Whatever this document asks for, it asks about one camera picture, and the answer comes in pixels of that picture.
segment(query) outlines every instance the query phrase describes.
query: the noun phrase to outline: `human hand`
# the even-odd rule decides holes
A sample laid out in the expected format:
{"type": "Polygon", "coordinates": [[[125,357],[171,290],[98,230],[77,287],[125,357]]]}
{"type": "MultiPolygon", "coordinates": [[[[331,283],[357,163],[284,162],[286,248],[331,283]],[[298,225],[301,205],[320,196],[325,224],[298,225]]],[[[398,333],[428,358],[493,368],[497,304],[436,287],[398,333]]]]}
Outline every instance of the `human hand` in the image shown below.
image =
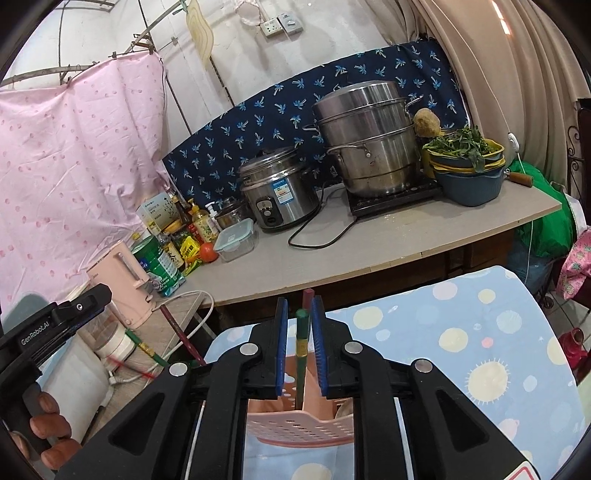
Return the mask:
{"type": "MultiPolygon", "coordinates": [[[[60,407],[49,393],[41,392],[39,394],[39,405],[45,414],[31,418],[31,430],[40,439],[59,438],[53,447],[41,453],[41,460],[46,467],[51,470],[59,470],[82,447],[80,443],[70,438],[72,427],[60,415],[60,407]]],[[[30,452],[26,441],[18,433],[10,435],[18,449],[28,459],[30,452]]]]}

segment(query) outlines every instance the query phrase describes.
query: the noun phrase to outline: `beige curtain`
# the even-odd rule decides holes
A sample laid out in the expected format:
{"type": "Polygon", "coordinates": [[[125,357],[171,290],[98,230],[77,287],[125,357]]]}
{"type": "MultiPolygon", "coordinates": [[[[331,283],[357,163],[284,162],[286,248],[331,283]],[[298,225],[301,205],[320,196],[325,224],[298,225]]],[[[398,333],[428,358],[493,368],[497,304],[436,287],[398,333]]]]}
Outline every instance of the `beige curtain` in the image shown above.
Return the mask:
{"type": "Polygon", "coordinates": [[[399,24],[438,39],[465,91],[473,123],[508,149],[507,158],[514,154],[507,140],[513,132],[523,160],[566,184],[567,130],[577,124],[576,99],[590,93],[564,35],[538,6],[531,0],[496,0],[505,31],[491,0],[365,1],[382,15],[382,25],[392,19],[378,5],[389,5],[399,24]]]}

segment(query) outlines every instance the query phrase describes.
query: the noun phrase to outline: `cable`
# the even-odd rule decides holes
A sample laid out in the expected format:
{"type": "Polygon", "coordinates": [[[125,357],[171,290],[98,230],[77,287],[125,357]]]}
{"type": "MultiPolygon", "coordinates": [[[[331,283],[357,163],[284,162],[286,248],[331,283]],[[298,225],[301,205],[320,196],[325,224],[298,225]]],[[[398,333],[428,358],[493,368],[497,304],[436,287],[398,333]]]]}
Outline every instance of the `cable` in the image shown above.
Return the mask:
{"type": "Polygon", "coordinates": [[[314,210],[312,210],[312,215],[310,218],[308,218],[304,223],[302,223],[302,226],[299,227],[294,233],[293,235],[289,238],[289,240],[287,241],[287,244],[290,247],[294,247],[294,248],[305,248],[307,250],[320,250],[322,248],[326,248],[326,247],[330,247],[331,245],[333,245],[335,242],[337,242],[338,240],[341,239],[341,237],[346,234],[349,229],[357,223],[358,218],[354,217],[353,221],[348,224],[345,229],[339,233],[336,237],[334,237],[330,242],[328,242],[327,244],[323,244],[323,245],[299,245],[299,244],[295,244],[292,242],[292,240],[296,237],[296,235],[298,233],[300,233],[312,220],[314,220],[314,218],[316,218],[318,216],[318,214],[322,211],[322,209],[325,206],[324,203],[324,188],[326,187],[326,183],[324,182],[322,184],[322,193],[320,194],[320,201],[318,203],[318,205],[316,206],[316,208],[314,210]]]}
{"type": "MultiPolygon", "coordinates": [[[[517,141],[517,137],[509,132],[509,142],[515,149],[515,153],[517,153],[517,160],[519,160],[519,165],[521,166],[521,173],[525,174],[525,168],[523,167],[523,162],[521,161],[521,155],[519,155],[519,142],[517,141]]],[[[534,242],[534,221],[531,221],[530,224],[531,232],[530,232],[530,247],[527,251],[527,268],[525,269],[525,280],[523,284],[527,286],[527,279],[530,276],[530,255],[531,255],[531,244],[534,242]]]]}
{"type": "MultiPolygon", "coordinates": [[[[167,300],[164,300],[162,302],[160,302],[159,304],[156,305],[156,307],[152,310],[153,312],[158,310],[162,305],[167,305],[170,302],[174,301],[174,300],[178,300],[182,297],[186,297],[188,295],[195,295],[195,294],[205,294],[209,297],[210,300],[210,306],[209,306],[209,311],[207,312],[207,314],[205,315],[205,317],[203,318],[203,320],[201,322],[199,322],[199,324],[193,329],[193,331],[191,333],[189,333],[187,335],[187,338],[191,338],[193,335],[195,335],[195,333],[197,333],[198,330],[201,329],[201,327],[205,324],[206,321],[209,320],[209,317],[211,316],[212,312],[213,312],[213,306],[214,306],[214,301],[213,301],[213,296],[209,293],[206,292],[204,290],[193,290],[193,291],[188,291],[185,293],[181,293],[180,295],[176,295],[174,297],[171,297],[167,300]]],[[[179,348],[181,348],[183,346],[182,342],[177,343],[174,348],[169,351],[166,355],[163,356],[163,358],[165,360],[168,360],[170,358],[170,356],[176,352],[179,348]]],[[[152,367],[150,367],[147,371],[145,371],[145,374],[149,374],[152,373],[154,370],[156,370],[159,367],[159,365],[157,363],[154,363],[154,365],[152,367]]],[[[140,379],[144,377],[144,375],[136,375],[135,377],[132,378],[118,378],[118,377],[110,377],[109,378],[109,383],[110,385],[122,385],[122,384],[127,384],[127,383],[132,383],[135,382],[136,380],[140,379]]]]}

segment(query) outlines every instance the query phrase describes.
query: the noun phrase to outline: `green can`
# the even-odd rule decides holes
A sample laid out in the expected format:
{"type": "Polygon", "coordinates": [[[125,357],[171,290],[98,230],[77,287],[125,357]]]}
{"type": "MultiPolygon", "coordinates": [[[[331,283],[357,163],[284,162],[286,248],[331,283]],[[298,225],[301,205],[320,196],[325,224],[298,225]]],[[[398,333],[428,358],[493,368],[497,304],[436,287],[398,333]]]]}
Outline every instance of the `green can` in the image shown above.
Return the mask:
{"type": "Polygon", "coordinates": [[[162,296],[170,296],[185,282],[185,278],[159,245],[156,237],[150,236],[142,240],[133,247],[132,253],[162,296]]]}

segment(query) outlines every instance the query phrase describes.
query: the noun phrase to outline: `pink plastic strainer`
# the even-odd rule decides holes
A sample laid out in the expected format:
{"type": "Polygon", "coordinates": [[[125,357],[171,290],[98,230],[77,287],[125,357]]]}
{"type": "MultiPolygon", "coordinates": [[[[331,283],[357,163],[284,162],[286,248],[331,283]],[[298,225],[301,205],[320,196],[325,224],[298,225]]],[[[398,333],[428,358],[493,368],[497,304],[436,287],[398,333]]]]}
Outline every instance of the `pink plastic strainer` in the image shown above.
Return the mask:
{"type": "Polygon", "coordinates": [[[290,382],[283,385],[277,400],[250,400],[247,429],[263,443],[292,448],[314,448],[353,442],[353,414],[336,419],[339,407],[347,400],[327,400],[320,393],[316,359],[308,355],[303,410],[294,410],[296,402],[296,358],[285,359],[290,382]]]}

